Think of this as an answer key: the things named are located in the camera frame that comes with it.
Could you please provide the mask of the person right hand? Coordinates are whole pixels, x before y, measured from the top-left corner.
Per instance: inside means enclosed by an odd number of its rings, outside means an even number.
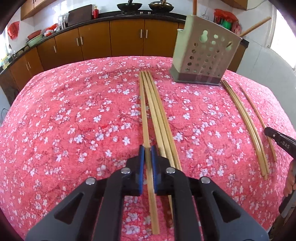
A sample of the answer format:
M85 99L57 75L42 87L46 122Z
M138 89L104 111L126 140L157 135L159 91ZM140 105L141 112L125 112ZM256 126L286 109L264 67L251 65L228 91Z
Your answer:
M283 194L285 197L288 197L288 195L292 194L293 190L295 190L295 174L293 174L294 168L295 168L295 161L291 161L287 178L285 181L285 187L283 189Z

